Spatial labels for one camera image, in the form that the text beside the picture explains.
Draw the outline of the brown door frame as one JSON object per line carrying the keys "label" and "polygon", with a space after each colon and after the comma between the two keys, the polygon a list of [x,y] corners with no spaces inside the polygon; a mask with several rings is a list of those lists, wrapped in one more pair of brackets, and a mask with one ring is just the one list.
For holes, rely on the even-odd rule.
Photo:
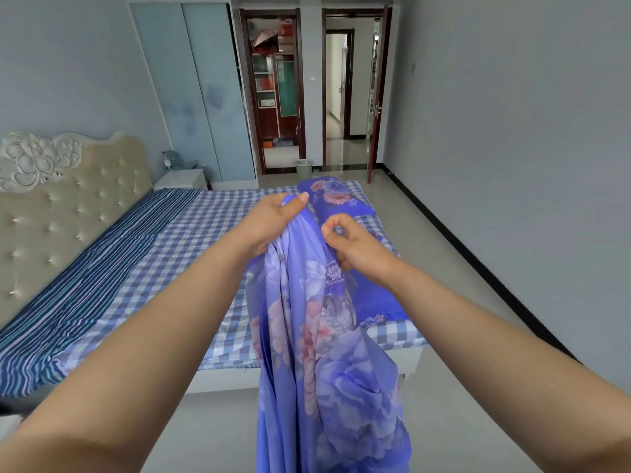
{"label": "brown door frame", "polygon": [[[306,158],[305,145],[305,102],[304,102],[304,77],[303,77],[303,56],[302,56],[302,18],[300,9],[238,9],[238,20],[241,23],[242,48],[244,51],[242,66],[244,69],[244,80],[247,83],[245,93],[247,96],[247,114],[253,129],[253,149],[257,174],[280,174],[295,172],[295,162]],[[248,40],[247,21],[248,17],[270,17],[270,18],[290,18],[293,19],[295,33],[295,61],[298,87],[298,145],[297,146],[275,146],[264,148],[260,138],[260,127],[256,114],[256,102],[254,76],[250,60],[250,46]]]}
{"label": "brown door frame", "polygon": [[[381,23],[381,19],[382,19],[382,16],[383,16],[383,10],[384,10],[384,8],[382,8],[381,10],[376,9],[376,8],[340,8],[340,9],[323,8],[322,9],[321,21],[322,21],[322,107],[323,108],[326,108],[326,94],[327,94],[327,81],[326,81],[326,63],[327,63],[327,61],[326,61],[326,56],[327,56],[326,34],[327,33],[330,33],[330,34],[344,33],[344,34],[347,34],[348,36],[351,36],[351,38],[354,37],[354,32],[351,29],[327,29],[327,27],[326,27],[327,18],[331,17],[331,18],[335,18],[335,19],[358,19],[358,18],[369,18],[369,17],[371,17],[374,20],[377,20],[377,21],[379,21],[379,23]],[[385,93],[386,93],[386,79],[385,79],[385,86],[384,87],[385,87],[385,92],[384,92],[384,96],[385,96]],[[372,121],[373,121],[373,116],[374,116],[374,111],[373,111],[373,114],[370,117],[370,119]]]}

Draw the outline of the person's left hand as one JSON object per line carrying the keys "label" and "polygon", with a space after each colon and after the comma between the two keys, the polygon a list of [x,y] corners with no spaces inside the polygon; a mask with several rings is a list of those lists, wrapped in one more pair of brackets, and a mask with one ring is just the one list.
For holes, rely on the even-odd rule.
{"label": "person's left hand", "polygon": [[239,242],[253,259],[264,254],[268,244],[277,239],[295,217],[283,217],[281,203],[290,194],[266,195],[241,220],[236,228]]}

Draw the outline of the frosted glass sliding wardrobe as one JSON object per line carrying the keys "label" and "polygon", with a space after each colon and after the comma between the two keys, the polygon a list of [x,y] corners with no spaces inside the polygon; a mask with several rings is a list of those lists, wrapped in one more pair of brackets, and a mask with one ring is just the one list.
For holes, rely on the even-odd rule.
{"label": "frosted glass sliding wardrobe", "polygon": [[214,190],[258,187],[230,0],[128,0],[170,150]]}

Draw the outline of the blue white checked bedsheet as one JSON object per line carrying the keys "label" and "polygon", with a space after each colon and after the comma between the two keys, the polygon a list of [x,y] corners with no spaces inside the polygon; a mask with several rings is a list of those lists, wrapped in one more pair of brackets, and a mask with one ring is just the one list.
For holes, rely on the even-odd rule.
{"label": "blue white checked bedsheet", "polygon": [[[295,193],[296,188],[268,188],[200,193],[156,236],[148,253],[131,269],[113,301],[81,338],[54,356],[70,373],[99,343],[134,312],[169,285],[209,246],[231,230],[264,195]],[[200,370],[258,368],[245,299],[244,276]]]}

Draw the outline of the blue striped blanket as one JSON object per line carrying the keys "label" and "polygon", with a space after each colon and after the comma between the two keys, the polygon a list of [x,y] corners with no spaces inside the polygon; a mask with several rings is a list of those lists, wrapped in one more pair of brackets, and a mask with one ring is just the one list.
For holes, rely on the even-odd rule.
{"label": "blue striped blanket", "polygon": [[95,325],[159,234],[201,193],[147,193],[0,329],[0,398],[25,397],[66,376],[58,355]]}

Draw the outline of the person's right hand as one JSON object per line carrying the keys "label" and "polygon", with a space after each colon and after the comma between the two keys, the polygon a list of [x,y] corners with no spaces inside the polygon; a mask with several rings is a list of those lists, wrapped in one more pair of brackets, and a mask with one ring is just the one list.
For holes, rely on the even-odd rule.
{"label": "person's right hand", "polygon": [[390,288],[395,269],[401,264],[399,257],[390,252],[361,224],[347,214],[334,214],[321,226],[322,230],[350,230],[353,239],[352,255],[337,255],[345,270],[357,270],[372,282]]}

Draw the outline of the person's left forearm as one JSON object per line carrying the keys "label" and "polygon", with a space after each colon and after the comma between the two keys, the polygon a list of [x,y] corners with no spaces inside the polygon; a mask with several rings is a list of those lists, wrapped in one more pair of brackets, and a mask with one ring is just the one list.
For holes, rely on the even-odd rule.
{"label": "person's left forearm", "polygon": [[265,244],[235,228],[207,249],[0,442],[0,473],[139,473]]}

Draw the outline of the black baseboard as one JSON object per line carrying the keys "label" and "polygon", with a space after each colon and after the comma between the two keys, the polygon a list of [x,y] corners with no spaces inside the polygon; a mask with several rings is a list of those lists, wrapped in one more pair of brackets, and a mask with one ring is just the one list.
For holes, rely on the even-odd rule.
{"label": "black baseboard", "polygon": [[580,360],[489,270],[446,225],[409,190],[402,181],[383,163],[374,163],[374,169],[381,170],[408,198],[409,201],[428,219],[433,227],[449,242],[462,258],[477,272],[485,283],[513,311],[522,323],[542,341],[580,363]]}

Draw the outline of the person's right forearm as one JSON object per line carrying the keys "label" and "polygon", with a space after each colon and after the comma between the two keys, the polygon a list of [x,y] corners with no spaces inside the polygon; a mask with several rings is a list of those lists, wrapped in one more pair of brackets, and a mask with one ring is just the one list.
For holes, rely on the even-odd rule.
{"label": "person's right forearm", "polygon": [[631,473],[631,396],[395,257],[383,284],[480,407],[546,473]]}

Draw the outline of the white bed frame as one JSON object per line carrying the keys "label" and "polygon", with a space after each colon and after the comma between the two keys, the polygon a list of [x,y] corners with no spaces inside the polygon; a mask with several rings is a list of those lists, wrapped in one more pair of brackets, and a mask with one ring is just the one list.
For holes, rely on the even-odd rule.
{"label": "white bed frame", "polygon": [[[396,363],[399,374],[414,374],[423,346],[387,350]],[[185,394],[203,394],[229,390],[255,389],[259,386],[260,368],[228,368],[197,371]]]}

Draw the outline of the open brown wooden door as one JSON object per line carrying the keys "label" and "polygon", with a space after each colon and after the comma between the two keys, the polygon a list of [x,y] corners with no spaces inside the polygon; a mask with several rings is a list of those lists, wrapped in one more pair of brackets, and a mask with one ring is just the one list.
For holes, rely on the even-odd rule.
{"label": "open brown wooden door", "polygon": [[372,121],[372,134],[370,137],[369,160],[367,164],[367,183],[372,182],[373,171],[377,164],[377,151],[383,119],[383,103],[385,92],[385,78],[387,71],[387,58],[389,54],[390,27],[392,19],[392,7],[385,6],[380,23],[380,32],[377,47],[378,57],[375,71],[375,104]]}

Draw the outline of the beige tufted headboard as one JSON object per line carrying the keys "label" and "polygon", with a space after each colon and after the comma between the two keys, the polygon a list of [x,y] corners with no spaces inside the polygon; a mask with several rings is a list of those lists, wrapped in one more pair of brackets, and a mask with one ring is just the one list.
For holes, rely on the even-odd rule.
{"label": "beige tufted headboard", "polygon": [[1,139],[0,330],[152,187],[131,135]]}

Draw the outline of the blue floral duvet cover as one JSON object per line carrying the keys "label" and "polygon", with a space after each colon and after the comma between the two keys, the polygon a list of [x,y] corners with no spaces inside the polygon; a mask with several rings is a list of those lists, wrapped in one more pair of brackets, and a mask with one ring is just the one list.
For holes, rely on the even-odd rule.
{"label": "blue floral duvet cover", "polygon": [[375,212],[332,176],[298,190],[309,205],[247,269],[256,473],[409,473],[398,367],[367,333],[407,317],[389,291],[343,272],[320,231],[331,215]]}

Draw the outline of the brown storage shelf unit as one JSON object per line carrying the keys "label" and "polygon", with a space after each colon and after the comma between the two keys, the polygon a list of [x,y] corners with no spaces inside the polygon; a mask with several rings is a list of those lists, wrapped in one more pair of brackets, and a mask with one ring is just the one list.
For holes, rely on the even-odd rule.
{"label": "brown storage shelf unit", "polygon": [[[298,87],[293,19],[248,17],[256,114],[264,148],[298,145]],[[277,30],[278,44],[255,50],[262,30]]]}

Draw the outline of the white nightstand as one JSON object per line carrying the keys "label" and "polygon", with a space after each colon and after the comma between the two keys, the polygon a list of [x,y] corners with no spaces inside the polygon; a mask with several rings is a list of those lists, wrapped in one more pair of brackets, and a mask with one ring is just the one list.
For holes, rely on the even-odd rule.
{"label": "white nightstand", "polygon": [[168,171],[153,186],[154,191],[163,189],[208,190],[208,183],[203,169],[182,169]]}

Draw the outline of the small green desk fan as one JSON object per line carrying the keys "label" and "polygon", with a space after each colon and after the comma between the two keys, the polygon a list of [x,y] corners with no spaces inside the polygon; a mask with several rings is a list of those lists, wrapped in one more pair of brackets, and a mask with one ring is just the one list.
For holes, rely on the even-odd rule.
{"label": "small green desk fan", "polygon": [[176,150],[162,151],[162,160],[167,172],[170,171],[187,171],[198,168],[195,161],[185,161]]}

